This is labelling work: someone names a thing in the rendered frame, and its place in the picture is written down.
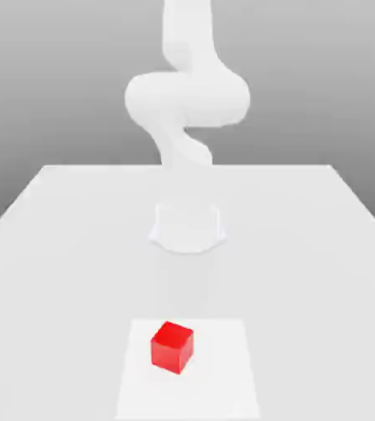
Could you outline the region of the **small red cube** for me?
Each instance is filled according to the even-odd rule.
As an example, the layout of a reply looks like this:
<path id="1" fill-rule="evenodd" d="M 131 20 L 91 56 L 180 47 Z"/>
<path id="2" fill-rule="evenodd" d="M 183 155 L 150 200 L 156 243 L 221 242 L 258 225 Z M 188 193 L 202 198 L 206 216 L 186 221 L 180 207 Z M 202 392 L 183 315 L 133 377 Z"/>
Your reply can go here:
<path id="1" fill-rule="evenodd" d="M 194 331 L 166 321 L 150 340 L 150 360 L 158 368 L 181 374 L 194 352 Z"/>

